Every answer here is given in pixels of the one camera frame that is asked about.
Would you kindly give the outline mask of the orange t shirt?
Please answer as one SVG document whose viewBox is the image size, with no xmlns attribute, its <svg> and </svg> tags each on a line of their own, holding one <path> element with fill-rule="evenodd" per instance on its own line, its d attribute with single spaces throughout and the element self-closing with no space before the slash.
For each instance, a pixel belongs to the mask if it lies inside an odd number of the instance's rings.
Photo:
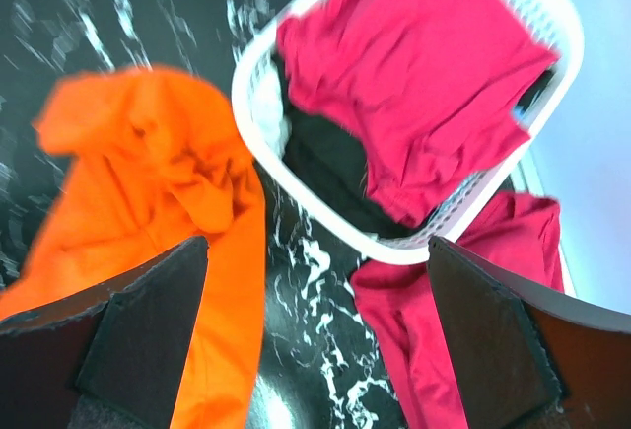
<svg viewBox="0 0 631 429">
<path fill-rule="evenodd" d="M 2 316 L 203 237 L 207 274 L 172 424 L 244 427 L 263 336 L 265 199 L 229 101 L 164 66 L 82 73 L 56 84 L 35 127 L 43 151 L 73 162 Z"/>
</svg>

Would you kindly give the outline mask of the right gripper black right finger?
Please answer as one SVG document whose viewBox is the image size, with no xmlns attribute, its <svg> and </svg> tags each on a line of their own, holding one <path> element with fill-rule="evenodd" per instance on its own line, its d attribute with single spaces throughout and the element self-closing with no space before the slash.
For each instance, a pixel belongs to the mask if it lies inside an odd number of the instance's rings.
<svg viewBox="0 0 631 429">
<path fill-rule="evenodd" d="M 471 428 L 627 428 L 630 318 L 444 238 L 428 274 Z"/>
</svg>

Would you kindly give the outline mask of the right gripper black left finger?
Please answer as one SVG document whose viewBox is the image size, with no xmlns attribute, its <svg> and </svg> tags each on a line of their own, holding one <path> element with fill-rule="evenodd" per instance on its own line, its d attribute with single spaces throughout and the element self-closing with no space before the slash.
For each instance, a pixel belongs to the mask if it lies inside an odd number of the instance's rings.
<svg viewBox="0 0 631 429">
<path fill-rule="evenodd" d="M 1 321 L 4 428 L 170 426 L 207 269 L 193 237 Z"/>
</svg>

